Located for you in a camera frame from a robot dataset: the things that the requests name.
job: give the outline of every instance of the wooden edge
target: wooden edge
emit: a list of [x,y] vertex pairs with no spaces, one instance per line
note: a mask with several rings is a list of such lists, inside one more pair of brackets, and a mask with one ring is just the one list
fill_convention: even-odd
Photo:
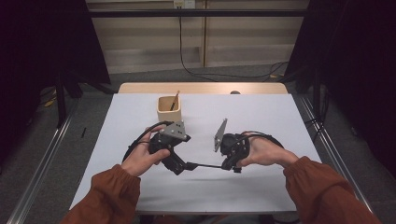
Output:
[[282,83],[260,82],[127,82],[119,93],[288,94]]

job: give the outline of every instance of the black curtain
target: black curtain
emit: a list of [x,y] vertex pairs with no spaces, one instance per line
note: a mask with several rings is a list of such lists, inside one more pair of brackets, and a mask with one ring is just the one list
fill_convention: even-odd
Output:
[[308,11],[285,77],[304,92],[318,71],[319,83],[396,176],[396,2],[311,0]]
[[0,29],[1,162],[33,116],[40,91],[61,72],[110,80],[84,0],[2,1]]

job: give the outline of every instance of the white wall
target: white wall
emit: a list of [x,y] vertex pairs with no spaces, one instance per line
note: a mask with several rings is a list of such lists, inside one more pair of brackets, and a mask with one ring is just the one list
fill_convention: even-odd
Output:
[[[167,9],[173,8],[173,1],[87,0],[87,5],[89,9]],[[308,0],[196,0],[197,8],[211,9],[304,9],[307,5]],[[92,20],[110,73],[181,67],[178,18]],[[183,18],[185,63],[197,67],[287,61],[302,21],[303,18]],[[167,59],[161,60],[161,54]]]

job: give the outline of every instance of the metal frame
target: metal frame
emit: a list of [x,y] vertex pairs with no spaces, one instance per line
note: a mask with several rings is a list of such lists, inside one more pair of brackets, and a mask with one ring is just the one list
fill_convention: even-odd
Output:
[[[305,112],[307,113],[309,118],[314,119],[316,116],[315,113],[313,112],[314,107],[312,106],[311,102],[308,100],[307,97],[303,97],[301,101],[304,105]],[[332,142],[332,139],[330,138],[326,129],[324,127],[320,128],[320,124],[317,122],[315,122],[313,126],[315,127],[315,130],[319,132],[318,136],[323,146],[326,148],[326,151],[329,154],[330,159],[332,160],[332,164],[334,165],[335,170],[338,172],[338,174],[342,175],[349,182],[349,184],[354,189],[355,196],[358,198],[358,200],[364,203],[364,205],[366,205],[366,207],[370,210],[370,212],[373,213],[373,209],[371,208],[367,199],[364,197],[361,188],[358,186],[355,179],[352,177],[352,174],[347,169],[346,164],[341,158],[340,153],[338,152],[337,148]]]
[[71,122],[71,118],[77,110],[78,101],[79,100],[73,102],[73,104],[71,105],[70,113],[66,117],[63,125],[55,131],[55,134],[53,135],[52,140],[49,143],[43,159],[41,159],[40,164],[35,170],[35,174],[33,175],[28,187],[19,199],[16,207],[14,208],[14,211],[11,214],[11,217],[8,219],[7,224],[23,223],[26,219],[26,216],[30,208],[32,207],[32,204],[35,201],[35,196],[40,190],[41,184],[43,183],[47,171],[50,168],[50,164],[56,152],[58,151],[62,140],[64,139],[64,135],[67,132],[67,129]]
[[91,9],[92,18],[129,17],[305,17],[305,9],[140,9],[106,10]]

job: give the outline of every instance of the pencil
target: pencil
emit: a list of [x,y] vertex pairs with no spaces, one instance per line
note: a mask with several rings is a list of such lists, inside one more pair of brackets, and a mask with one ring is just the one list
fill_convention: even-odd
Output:
[[171,106],[171,110],[170,110],[170,111],[172,111],[173,108],[175,107],[176,100],[177,100],[177,97],[178,97],[178,93],[179,93],[179,92],[180,92],[180,91],[177,91],[177,93],[176,93],[176,96],[175,96],[174,102],[172,103],[172,106]]

